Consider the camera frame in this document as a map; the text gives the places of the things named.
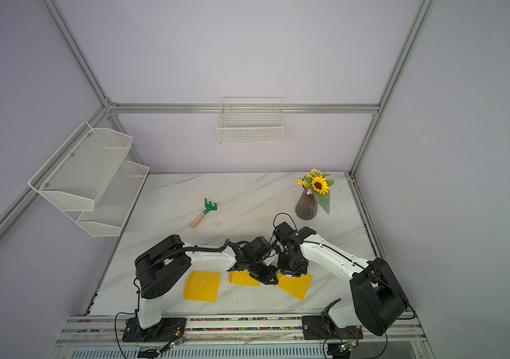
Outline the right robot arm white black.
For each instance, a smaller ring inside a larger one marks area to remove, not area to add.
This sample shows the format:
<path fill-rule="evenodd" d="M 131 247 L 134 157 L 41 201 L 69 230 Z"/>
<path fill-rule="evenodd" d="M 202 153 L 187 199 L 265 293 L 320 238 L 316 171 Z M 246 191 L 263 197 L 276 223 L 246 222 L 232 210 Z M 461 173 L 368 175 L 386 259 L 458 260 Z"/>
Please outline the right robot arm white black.
<path fill-rule="evenodd" d="M 280 244 L 278 271 L 299 278 L 316 263 L 340 278 L 352 293 L 352 302 L 336 299 L 322 316 L 333 328 L 362 325 L 382 336 L 409 308 L 402 287 L 388 263 L 379 257 L 366 260 L 351 255 L 323 239 L 309 227 L 294 230 L 286 222 L 277 226 L 274 237 Z"/>

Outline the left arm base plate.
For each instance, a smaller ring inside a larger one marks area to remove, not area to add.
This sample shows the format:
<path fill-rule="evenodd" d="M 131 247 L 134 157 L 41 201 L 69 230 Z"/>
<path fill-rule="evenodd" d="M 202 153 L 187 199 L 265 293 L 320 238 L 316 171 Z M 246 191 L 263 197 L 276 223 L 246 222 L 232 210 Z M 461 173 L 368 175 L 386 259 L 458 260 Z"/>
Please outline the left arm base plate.
<path fill-rule="evenodd" d="M 122 341 L 125 343 L 174 342 L 184 335 L 187 321 L 186 318 L 163 318 L 159 324 L 142 329 L 138 319 L 132 317 L 126 320 Z"/>

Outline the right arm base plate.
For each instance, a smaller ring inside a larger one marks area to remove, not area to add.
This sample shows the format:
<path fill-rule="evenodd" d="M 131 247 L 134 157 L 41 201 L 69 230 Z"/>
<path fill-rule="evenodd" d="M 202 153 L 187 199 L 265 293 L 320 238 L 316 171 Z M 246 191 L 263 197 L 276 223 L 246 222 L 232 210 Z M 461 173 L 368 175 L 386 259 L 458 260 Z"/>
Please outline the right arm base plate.
<path fill-rule="evenodd" d="M 360 340 L 364 337 L 360 326 L 337 327 L 329 318 L 321 316 L 303 316 L 302 331 L 306 340 L 351 339 Z"/>

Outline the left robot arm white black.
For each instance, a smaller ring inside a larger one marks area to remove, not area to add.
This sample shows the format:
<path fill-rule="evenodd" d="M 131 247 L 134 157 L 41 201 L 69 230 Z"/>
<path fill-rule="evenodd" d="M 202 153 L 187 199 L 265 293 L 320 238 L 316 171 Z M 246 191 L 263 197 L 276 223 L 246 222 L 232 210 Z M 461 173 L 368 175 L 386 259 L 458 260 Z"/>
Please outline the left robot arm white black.
<path fill-rule="evenodd" d="M 255 281 L 276 285 L 277 267 L 267 263 L 277 248 L 264 237 L 231 242 L 219 247 L 186 244 L 168 236 L 135 260 L 134 285 L 138 288 L 139 327 L 149 329 L 162 321 L 162 299 L 186 272 L 196 267 L 207 272 L 248 272 Z"/>

